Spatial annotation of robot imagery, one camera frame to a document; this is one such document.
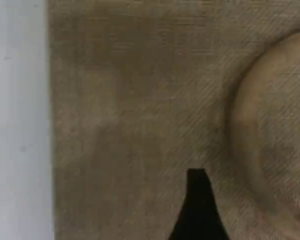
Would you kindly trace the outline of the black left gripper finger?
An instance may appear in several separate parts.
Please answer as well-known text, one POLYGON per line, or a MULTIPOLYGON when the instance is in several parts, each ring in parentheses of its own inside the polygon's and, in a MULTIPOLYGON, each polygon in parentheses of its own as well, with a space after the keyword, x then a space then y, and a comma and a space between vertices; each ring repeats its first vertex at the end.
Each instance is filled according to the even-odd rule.
POLYGON ((170 240, 228 240, 211 181, 203 168, 186 172, 186 194, 170 240))

